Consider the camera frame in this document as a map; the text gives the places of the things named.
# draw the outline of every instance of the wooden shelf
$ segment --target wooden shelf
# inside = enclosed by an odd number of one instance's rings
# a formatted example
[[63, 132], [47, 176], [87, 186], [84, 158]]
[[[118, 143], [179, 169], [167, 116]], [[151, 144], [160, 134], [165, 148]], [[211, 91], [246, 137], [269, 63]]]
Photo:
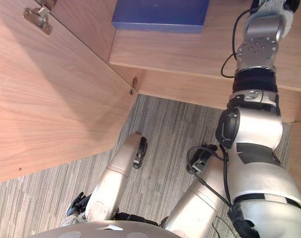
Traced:
[[[139, 92], [160, 98], [225, 109], [232, 93], [230, 81], [148, 70]], [[301, 92], [279, 89], [284, 122], [301, 121]]]
[[[249, 7], [250, 1], [211, 0], [201, 34], [117, 30], [109, 62], [228, 80], [221, 77], [220, 68], [231, 53], [235, 19]], [[243, 22], [237, 30], [237, 47], [242, 42]], [[278, 86], [301, 92], [301, 3], [290, 33], [280, 43], [276, 67]], [[230, 60], [225, 71], [233, 74], [235, 68]]]

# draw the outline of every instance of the cabinet hinge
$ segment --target cabinet hinge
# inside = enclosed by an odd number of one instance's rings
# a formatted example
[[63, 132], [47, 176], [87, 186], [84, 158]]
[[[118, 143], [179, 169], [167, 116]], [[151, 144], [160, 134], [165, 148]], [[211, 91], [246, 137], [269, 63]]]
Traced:
[[31, 9], [25, 8], [22, 17], [28, 20], [33, 25], [36, 25], [47, 35], [52, 31], [51, 25], [48, 23], [48, 15], [53, 10], [56, 0], [42, 0], [40, 1], [41, 7]]
[[133, 78], [132, 88], [131, 88], [131, 90], [130, 90], [130, 94], [131, 94], [131, 95], [134, 95], [135, 89], [136, 89], [136, 87], [137, 87], [137, 81], [138, 81], [138, 78], [137, 78], [137, 77], [134, 77], [134, 78]]

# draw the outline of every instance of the blue box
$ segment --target blue box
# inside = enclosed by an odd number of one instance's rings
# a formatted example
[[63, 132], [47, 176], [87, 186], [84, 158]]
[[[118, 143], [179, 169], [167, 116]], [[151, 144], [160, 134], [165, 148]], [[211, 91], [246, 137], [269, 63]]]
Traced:
[[118, 0], [116, 29], [200, 33], [209, 0]]

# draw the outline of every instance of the gray carpet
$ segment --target gray carpet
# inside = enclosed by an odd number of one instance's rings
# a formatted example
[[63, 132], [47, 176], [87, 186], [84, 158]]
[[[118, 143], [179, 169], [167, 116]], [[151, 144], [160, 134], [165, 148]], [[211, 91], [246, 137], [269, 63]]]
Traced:
[[[193, 181], [185, 170], [192, 146], [216, 143], [214, 131], [221, 110], [139, 95], [112, 151], [0, 183], [0, 238], [22, 238], [59, 226], [67, 205], [84, 191], [90, 194], [108, 161], [125, 138], [140, 131], [149, 143], [143, 166], [132, 170], [120, 211], [160, 222], [169, 215]], [[289, 125], [277, 155], [286, 165]], [[226, 217], [227, 208], [218, 211]], [[219, 219], [220, 236], [234, 237]], [[217, 237], [211, 228], [209, 237]]]

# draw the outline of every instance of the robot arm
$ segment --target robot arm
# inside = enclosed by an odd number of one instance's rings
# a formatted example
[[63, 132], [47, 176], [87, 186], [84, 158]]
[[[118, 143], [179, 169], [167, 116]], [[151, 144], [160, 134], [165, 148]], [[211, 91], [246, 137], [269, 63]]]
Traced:
[[283, 0], [258, 4], [246, 21], [233, 94], [216, 130], [228, 149], [228, 215], [241, 237], [301, 237], [301, 196], [273, 156], [282, 136], [274, 60], [293, 12]]

